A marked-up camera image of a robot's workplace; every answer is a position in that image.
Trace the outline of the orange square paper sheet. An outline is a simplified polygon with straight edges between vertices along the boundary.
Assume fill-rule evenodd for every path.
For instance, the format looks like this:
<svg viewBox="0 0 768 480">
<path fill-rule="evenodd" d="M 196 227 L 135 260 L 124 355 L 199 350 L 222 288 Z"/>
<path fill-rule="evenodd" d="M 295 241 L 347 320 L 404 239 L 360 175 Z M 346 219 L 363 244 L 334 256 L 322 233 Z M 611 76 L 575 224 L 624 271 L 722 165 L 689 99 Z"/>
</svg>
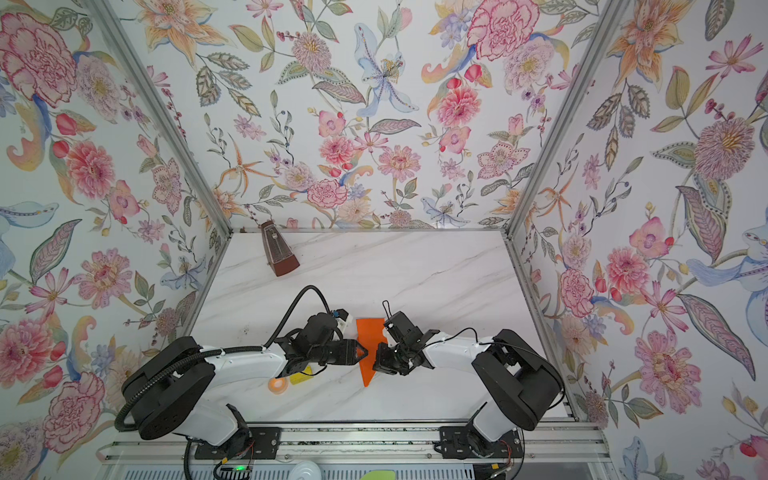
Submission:
<svg viewBox="0 0 768 480">
<path fill-rule="evenodd" d="M 362 383 L 367 388 L 375 376 L 374 364 L 377 349 L 381 343 L 387 344 L 384 336 L 384 318 L 361 318 L 356 320 L 358 342 L 368 351 L 367 356 L 359 362 Z"/>
</svg>

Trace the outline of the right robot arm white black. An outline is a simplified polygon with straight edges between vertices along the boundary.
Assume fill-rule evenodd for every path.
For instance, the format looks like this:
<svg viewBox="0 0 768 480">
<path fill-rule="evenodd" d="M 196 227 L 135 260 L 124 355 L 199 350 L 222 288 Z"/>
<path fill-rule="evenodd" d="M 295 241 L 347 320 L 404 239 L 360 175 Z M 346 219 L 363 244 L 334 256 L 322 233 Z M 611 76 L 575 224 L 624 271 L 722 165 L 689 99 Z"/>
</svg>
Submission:
<svg viewBox="0 0 768 480">
<path fill-rule="evenodd" d="M 534 430 L 565 393 L 558 370 L 518 333 L 503 329 L 482 339 L 436 329 L 422 331 L 402 312 L 384 322 L 386 342 L 377 346 L 374 370 L 407 376 L 423 367 L 477 376 L 491 402 L 476 411 L 459 442 L 490 447 L 510 433 Z"/>
</svg>

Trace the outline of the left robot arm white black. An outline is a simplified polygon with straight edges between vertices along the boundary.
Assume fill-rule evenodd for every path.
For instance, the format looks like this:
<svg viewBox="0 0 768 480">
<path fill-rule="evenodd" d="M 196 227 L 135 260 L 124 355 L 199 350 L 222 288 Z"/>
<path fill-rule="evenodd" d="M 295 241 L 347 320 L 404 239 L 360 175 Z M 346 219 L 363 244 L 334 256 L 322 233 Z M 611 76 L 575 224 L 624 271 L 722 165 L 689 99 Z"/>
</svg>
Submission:
<svg viewBox="0 0 768 480">
<path fill-rule="evenodd" d="M 123 383 L 125 403 L 114 427 L 137 432 L 143 440 L 175 434 L 240 450 L 251 441 L 249 426 L 238 408 L 217 399 L 214 391 L 245 381 L 285 379 L 311 364 L 359 364 L 368 350 L 344 336 L 347 317 L 345 310 L 320 312 L 304 327 L 285 335 L 276 331 L 256 346 L 206 348 L 182 337 Z"/>
</svg>

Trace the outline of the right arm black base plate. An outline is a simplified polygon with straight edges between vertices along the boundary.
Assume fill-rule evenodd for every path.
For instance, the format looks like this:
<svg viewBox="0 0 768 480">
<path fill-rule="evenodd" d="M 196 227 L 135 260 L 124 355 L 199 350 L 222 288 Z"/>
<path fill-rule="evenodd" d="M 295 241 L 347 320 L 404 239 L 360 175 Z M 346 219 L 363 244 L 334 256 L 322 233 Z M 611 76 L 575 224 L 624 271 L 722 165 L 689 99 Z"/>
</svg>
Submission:
<svg viewBox="0 0 768 480">
<path fill-rule="evenodd" d="M 443 459 L 520 459 L 523 457 L 523 440 L 519 430 L 513 428 L 498 440 L 485 439 L 470 425 L 442 426 L 433 449 Z"/>
</svg>

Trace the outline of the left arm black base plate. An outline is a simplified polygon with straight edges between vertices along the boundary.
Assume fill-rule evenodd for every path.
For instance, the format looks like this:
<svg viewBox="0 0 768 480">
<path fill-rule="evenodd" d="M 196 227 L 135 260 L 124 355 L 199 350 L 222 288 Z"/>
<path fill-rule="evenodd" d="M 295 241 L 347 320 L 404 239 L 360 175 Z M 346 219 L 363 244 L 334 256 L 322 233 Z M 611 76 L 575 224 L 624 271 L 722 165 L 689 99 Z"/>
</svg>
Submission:
<svg viewBox="0 0 768 480">
<path fill-rule="evenodd" d="M 238 430 L 220 446 L 202 443 L 197 446 L 195 460 L 275 460 L 282 429 L 279 427 L 250 427 L 246 433 Z"/>
</svg>

